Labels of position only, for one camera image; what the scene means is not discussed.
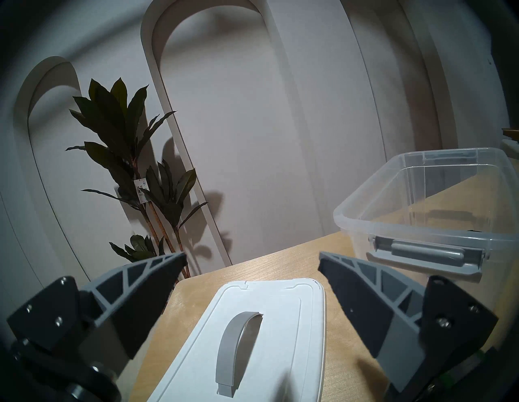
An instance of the bolt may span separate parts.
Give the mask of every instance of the bolt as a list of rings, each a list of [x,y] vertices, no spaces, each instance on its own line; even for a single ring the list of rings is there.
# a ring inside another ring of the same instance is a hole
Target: bolt
[[[444,317],[437,318],[436,322],[442,328],[450,328],[452,326],[450,321],[448,319],[444,318]]]

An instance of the arch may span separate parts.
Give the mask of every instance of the arch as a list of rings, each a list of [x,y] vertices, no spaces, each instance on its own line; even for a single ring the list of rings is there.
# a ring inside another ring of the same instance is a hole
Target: arch
[[[159,43],[157,45],[154,45],[153,38],[155,36],[155,32],[157,29],[158,21],[159,19],[165,14],[167,9],[172,6],[176,0],[154,0],[148,9],[146,10],[146,13],[143,17],[142,25],[141,25],[141,40],[142,45],[144,49],[144,53],[146,56],[146,60],[148,62],[149,70],[152,76],[153,83],[155,85],[155,89],[157,91],[160,103],[163,107],[164,112],[169,112],[172,109],[170,99],[167,95],[166,88],[160,73],[159,69],[159,60],[161,56],[161,52],[163,51],[163,47],[166,43],[166,41],[169,38],[168,35],[164,35],[163,43]],[[244,2],[238,2],[233,0],[213,0],[210,2],[210,4],[207,4],[207,2],[193,2],[193,5],[189,12],[187,14],[183,14],[182,16],[179,16],[178,18],[175,18],[175,22],[173,25],[168,24],[169,33],[171,33],[174,28],[183,20],[188,18],[189,16],[205,10],[210,7],[218,6],[218,5],[238,5],[243,6]],[[323,197],[323,187],[321,185],[321,181],[319,178],[318,168],[316,165],[316,156],[313,153],[313,147],[312,147],[312,140],[309,137],[308,134],[308,127],[306,126],[304,114],[303,114],[303,108],[301,106],[301,101],[298,99],[297,95],[297,89],[296,85],[294,83],[293,77],[290,72],[290,67],[288,64],[288,61],[286,59],[286,54],[284,54],[283,45],[281,43],[281,39],[279,37],[279,33],[277,32],[276,26],[274,24],[274,19],[272,18],[270,9],[265,1],[262,0],[251,0],[250,2],[250,9],[254,9],[258,11],[262,18],[265,21],[265,24],[267,25],[267,31],[270,35],[271,41],[274,45],[274,49],[276,52],[276,56],[278,57],[279,65],[282,69],[282,77],[285,85],[285,90],[288,93],[288,96],[290,97],[290,103],[292,106],[292,115],[294,117],[294,120],[296,120],[297,128],[300,134],[300,141],[299,144],[303,150],[304,153],[304,161],[306,165],[306,169],[308,172],[308,175],[310,176],[310,185],[312,186],[312,197],[314,198],[314,201],[317,205],[318,213],[321,220],[321,234],[325,233],[324,228],[322,227],[323,222],[327,222],[328,226],[334,226],[333,222],[331,221],[331,214],[328,212],[328,208],[326,206],[326,201]],[[184,166],[186,169],[192,169],[193,164],[191,161],[191,158],[189,156],[189,153],[187,151],[186,145],[184,143],[184,140],[182,138],[182,135],[179,130],[178,123],[176,121],[175,116],[173,115],[173,119],[168,119],[168,125],[172,133],[172,137],[174,140],[175,145],[178,148],[180,157],[182,159],[182,162],[184,163]],[[206,198],[204,196],[203,190],[200,186],[199,181],[197,181],[195,187],[194,187],[195,195],[200,203],[203,203],[206,201]],[[228,256],[228,252],[224,246],[224,243],[222,241],[222,237],[220,235],[220,232],[218,231],[218,228],[216,226],[214,217],[211,214],[211,211],[207,206],[204,206],[202,208],[204,217],[207,221],[208,227],[211,231],[211,234],[216,242],[216,247],[218,249],[218,252],[220,253],[220,256],[222,257],[222,260],[225,264],[225,266],[231,265],[230,258]]]
[[[66,274],[72,275],[75,278],[78,286],[88,282],[88,276],[85,274],[79,261],[74,255],[74,252],[61,230],[59,222],[56,219],[52,206],[48,200],[34,159],[28,131],[29,110],[31,108],[31,101],[34,98],[36,87],[48,71],[57,65],[66,62],[67,60],[63,57],[54,56],[46,58],[38,63],[24,80],[20,91],[18,92],[13,110],[13,134],[16,149],[19,154],[19,160],[22,161],[21,170],[25,178],[25,187],[29,193],[32,205],[36,210],[41,227],[46,235],[46,240],[50,243],[49,245],[52,248],[52,251],[61,263],[60,267],[52,267],[51,269],[40,270],[33,266],[33,270],[35,270],[38,279],[44,286],[54,281],[56,277],[63,275],[63,270]],[[45,247],[43,239],[35,238],[34,235],[29,234],[31,231],[28,229],[30,229],[32,224],[33,223],[30,221],[25,223],[25,233],[21,237],[29,240],[33,247]]]
[[[157,21],[174,3],[154,0],[141,25],[144,53],[165,112],[172,110],[171,103],[154,54],[152,36]],[[251,3],[265,21],[279,62],[282,85],[296,123],[296,145],[303,153],[312,187],[312,194],[307,197],[314,200],[320,218],[317,226],[321,226],[323,234],[333,233],[337,230],[333,209],[386,161],[359,45],[342,5],[335,0],[317,3],[251,0]],[[168,124],[182,161],[189,169],[192,163],[176,120],[168,119]],[[199,200],[203,199],[201,188],[195,188],[195,193]],[[219,235],[216,225],[213,226],[216,239]]]

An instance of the tag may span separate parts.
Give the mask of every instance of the tag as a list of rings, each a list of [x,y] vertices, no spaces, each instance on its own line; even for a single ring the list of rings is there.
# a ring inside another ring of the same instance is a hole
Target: tag
[[[148,199],[146,194],[144,194],[144,192],[141,190],[142,188],[144,188],[149,191],[148,183],[146,182],[146,178],[140,178],[140,179],[134,180],[133,183],[135,184],[135,189],[137,190],[137,195],[139,196],[139,202],[141,204],[144,204],[144,203],[150,201],[150,199]]]

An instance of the clear plastic storage box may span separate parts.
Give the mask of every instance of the clear plastic storage box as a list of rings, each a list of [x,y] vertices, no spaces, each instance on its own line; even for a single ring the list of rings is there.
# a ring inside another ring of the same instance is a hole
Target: clear plastic storage box
[[[490,309],[517,258],[519,181],[500,149],[397,155],[334,213],[356,258],[422,285],[439,274]]]

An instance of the lid handle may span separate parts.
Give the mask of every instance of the lid handle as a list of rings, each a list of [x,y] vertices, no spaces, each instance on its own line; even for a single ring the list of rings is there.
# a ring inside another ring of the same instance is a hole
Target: lid handle
[[[262,314],[257,311],[244,311],[236,315],[225,328],[216,359],[216,382],[220,395],[233,397],[238,344],[243,338],[245,327],[256,316],[262,316]]]
[[[428,275],[479,283],[485,251],[481,248],[447,246],[374,236],[368,261]]]

